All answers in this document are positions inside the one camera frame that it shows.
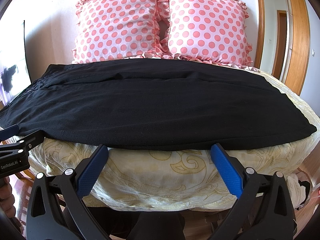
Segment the person's left hand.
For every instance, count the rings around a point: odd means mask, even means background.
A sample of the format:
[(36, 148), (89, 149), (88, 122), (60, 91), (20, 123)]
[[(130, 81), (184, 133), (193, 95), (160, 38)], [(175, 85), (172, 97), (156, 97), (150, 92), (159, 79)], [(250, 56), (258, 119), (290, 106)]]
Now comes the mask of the person's left hand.
[(15, 197), (12, 194), (12, 187), (10, 185), (10, 178), (3, 178), (4, 185), (0, 188), (1, 208), (8, 218), (13, 218), (16, 215)]

